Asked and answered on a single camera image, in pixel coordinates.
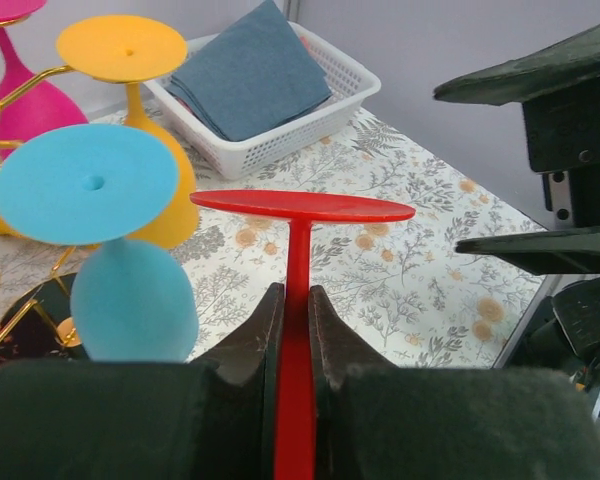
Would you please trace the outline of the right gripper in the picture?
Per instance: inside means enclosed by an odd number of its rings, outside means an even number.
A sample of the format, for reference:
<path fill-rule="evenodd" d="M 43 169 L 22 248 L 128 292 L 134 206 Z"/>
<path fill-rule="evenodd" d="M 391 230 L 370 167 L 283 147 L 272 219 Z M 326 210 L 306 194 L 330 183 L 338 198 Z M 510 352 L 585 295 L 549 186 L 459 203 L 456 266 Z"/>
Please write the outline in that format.
<path fill-rule="evenodd" d="M 553 219 L 574 228 L 456 243 L 532 275 L 600 274 L 600 24 L 537 52 L 437 86 L 437 101 L 523 103 L 531 170 Z"/>

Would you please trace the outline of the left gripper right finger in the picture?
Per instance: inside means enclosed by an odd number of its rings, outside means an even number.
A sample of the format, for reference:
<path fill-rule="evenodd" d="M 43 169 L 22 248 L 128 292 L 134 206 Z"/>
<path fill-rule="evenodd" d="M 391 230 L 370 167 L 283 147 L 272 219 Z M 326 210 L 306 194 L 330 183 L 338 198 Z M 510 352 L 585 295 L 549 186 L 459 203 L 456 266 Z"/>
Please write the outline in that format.
<path fill-rule="evenodd" d="M 400 367 L 309 294 L 320 479 L 600 479 L 585 397 L 543 369 Z"/>

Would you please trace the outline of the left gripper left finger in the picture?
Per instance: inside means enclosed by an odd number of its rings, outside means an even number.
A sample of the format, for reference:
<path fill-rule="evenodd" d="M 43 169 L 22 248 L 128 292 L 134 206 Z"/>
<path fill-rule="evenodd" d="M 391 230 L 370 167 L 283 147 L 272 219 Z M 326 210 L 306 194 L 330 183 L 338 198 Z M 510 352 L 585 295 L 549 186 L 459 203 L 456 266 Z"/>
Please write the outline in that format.
<path fill-rule="evenodd" d="M 284 289 L 186 364 L 0 367 L 0 479 L 268 479 Z"/>

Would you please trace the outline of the red wine glass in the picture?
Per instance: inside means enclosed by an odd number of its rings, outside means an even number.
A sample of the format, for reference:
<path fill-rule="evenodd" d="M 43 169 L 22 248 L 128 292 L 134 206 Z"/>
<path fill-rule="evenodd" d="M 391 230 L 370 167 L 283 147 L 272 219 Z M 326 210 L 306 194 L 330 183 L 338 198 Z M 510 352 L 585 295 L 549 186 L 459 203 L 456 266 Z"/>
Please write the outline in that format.
<path fill-rule="evenodd" d="M 416 210 L 375 198 L 278 190 L 216 190 L 190 195 L 220 211 L 285 220 L 289 224 L 286 295 L 278 354 L 275 479 L 312 479 L 316 400 L 308 327 L 311 232 L 315 224 L 370 224 L 409 220 Z"/>

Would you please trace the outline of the gold wine glass rack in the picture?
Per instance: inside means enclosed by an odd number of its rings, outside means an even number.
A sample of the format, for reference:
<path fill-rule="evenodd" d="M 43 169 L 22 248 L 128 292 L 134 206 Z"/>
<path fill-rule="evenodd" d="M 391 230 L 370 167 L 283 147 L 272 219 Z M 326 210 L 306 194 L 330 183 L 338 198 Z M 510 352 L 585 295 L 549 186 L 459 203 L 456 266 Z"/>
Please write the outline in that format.
<path fill-rule="evenodd" d="M 15 91 L 8 94 L 6 99 L 0 100 L 0 114 L 6 105 L 13 102 L 14 99 L 21 96 L 41 80 L 45 79 L 48 81 L 50 77 L 72 73 L 73 71 L 74 69 L 72 67 L 63 65 L 48 68 L 37 74 L 34 73 L 33 79 L 16 88 Z M 26 205 L 27 202 L 34 200 L 33 195 L 37 192 L 32 188 L 32 182 L 26 178 L 26 175 L 30 172 L 36 174 L 40 172 L 38 166 L 23 167 L 21 165 L 24 157 L 17 149 L 24 146 L 28 141 L 0 141 L 0 217 L 10 228 L 18 232 L 22 238 L 27 238 L 29 236 L 26 227 L 22 223 L 26 216 L 32 214 L 33 216 L 29 220 L 31 222 L 37 222 L 39 220 L 39 214 L 44 211 L 42 207 L 31 207 Z"/>

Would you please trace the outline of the teal wine glass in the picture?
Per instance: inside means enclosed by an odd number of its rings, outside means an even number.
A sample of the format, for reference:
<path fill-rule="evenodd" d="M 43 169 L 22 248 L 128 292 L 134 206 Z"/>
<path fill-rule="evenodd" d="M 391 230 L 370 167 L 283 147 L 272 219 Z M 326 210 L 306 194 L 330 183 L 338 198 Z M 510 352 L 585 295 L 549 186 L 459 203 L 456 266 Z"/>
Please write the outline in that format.
<path fill-rule="evenodd" d="M 163 248 L 134 238 L 175 195 L 168 148 L 141 130 L 81 124 L 42 134 L 17 151 L 42 207 L 22 221 L 28 238 L 94 247 L 70 294 L 70 314 L 95 361 L 184 362 L 199 331 L 193 289 Z"/>

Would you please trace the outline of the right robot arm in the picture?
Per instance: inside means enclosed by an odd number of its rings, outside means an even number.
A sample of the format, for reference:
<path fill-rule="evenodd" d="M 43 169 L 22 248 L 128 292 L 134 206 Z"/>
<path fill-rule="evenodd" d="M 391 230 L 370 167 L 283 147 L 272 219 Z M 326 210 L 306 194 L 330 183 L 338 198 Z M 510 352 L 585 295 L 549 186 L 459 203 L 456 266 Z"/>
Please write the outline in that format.
<path fill-rule="evenodd" d="M 502 366 L 562 370 L 600 382 L 600 24 L 525 57 L 439 85 L 449 103 L 523 110 L 531 170 L 543 180 L 551 231 L 461 240 L 545 283 Z"/>

